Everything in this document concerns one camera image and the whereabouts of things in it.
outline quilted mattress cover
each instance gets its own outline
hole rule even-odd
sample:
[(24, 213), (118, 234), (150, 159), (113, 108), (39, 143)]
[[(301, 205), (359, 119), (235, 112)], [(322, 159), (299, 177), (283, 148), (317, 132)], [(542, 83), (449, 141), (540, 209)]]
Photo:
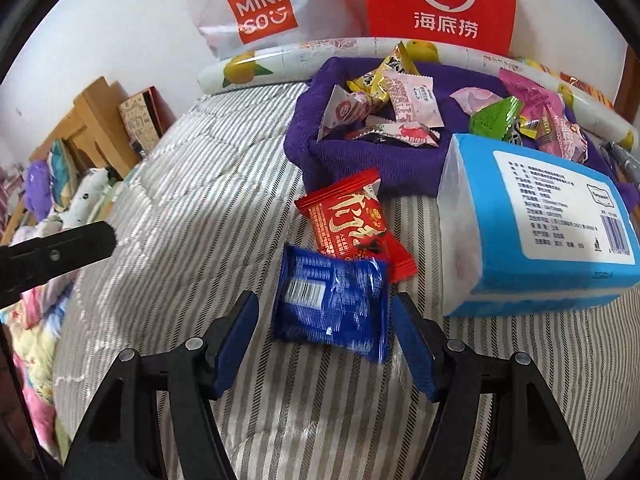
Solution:
[[(124, 189), (110, 223), (118, 246), (83, 269), (54, 364), (54, 397), (73, 435), (118, 352), (167, 351), (222, 316), (242, 290), (260, 318), (234, 387), (212, 403), (239, 479), (408, 479), (435, 407), (412, 386), (398, 342), (373, 365), (352, 352), (273, 341), (270, 315), (285, 241), (314, 247), (293, 201), (302, 176), (282, 141), (304, 83), (206, 96)], [(399, 285), (447, 335), (477, 352), (528, 352), (546, 378), (590, 479), (603, 479), (640, 430), (640, 289), (606, 308), (443, 319), (433, 198), (383, 204), (419, 274)], [(478, 478), (490, 421), (483, 396), (465, 477)], [(169, 478), (181, 478), (168, 396), (159, 397)]]

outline blue tissue package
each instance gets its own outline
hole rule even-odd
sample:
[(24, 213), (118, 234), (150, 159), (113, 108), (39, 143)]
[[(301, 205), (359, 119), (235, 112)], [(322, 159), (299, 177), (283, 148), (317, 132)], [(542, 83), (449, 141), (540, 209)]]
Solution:
[(340, 260), (285, 244), (271, 319), (274, 338), (342, 346), (384, 362), (386, 270), (385, 262)]
[(640, 281), (640, 250), (604, 174), (469, 134), (438, 189), (444, 316), (600, 306)]

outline blue snack package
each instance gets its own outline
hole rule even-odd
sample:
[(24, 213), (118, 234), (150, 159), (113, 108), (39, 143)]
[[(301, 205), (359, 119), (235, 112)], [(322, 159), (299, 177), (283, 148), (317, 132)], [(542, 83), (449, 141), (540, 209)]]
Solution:
[(285, 244), (271, 317), (274, 338), (341, 346), (383, 363), (386, 270), (385, 262), (341, 260)]

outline purple towel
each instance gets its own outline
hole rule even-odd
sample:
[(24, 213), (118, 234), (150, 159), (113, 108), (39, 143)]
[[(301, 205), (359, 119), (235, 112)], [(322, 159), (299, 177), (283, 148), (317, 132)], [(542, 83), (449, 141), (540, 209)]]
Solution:
[[(334, 181), (367, 168), (378, 168), (380, 196), (389, 198), (402, 195), (436, 196), (444, 159), (453, 132), (468, 131), (469, 117), (451, 97), (453, 92), (466, 87), (485, 88), (501, 97), (509, 95), (502, 82), (494, 76), (439, 63), (416, 63), (422, 75), (433, 77), (433, 90), (446, 128), (440, 129), (440, 146), (429, 148), (399, 148), (372, 144), (358, 140), (341, 140), (329, 136), (316, 142), (322, 114), (334, 85), (345, 86), (345, 81), (356, 79), (375, 69), (382, 60), (371, 58), (328, 59), (311, 80), (309, 88), (296, 103), (289, 129), (284, 140), (284, 152), (289, 160), (302, 170), (306, 192), (315, 191)], [(571, 110), (567, 117), (575, 121)], [(389, 105), (380, 115), (394, 118)], [(529, 139), (527, 146), (535, 148)], [(639, 196), (631, 184), (619, 184), (600, 153), (589, 140), (587, 166), (606, 174), (616, 183), (626, 208), (631, 210)]]
[(24, 183), (24, 206), (35, 215), (38, 222), (44, 220), (51, 210), (49, 185), (47, 162), (34, 160), (27, 168), (27, 179)]

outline white plastic bag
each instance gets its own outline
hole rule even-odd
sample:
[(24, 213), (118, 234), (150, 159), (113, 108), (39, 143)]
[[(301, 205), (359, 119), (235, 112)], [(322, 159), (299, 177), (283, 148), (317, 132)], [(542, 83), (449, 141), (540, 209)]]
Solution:
[(362, 34), (344, 0), (189, 0), (194, 25), (219, 59), (243, 52)]

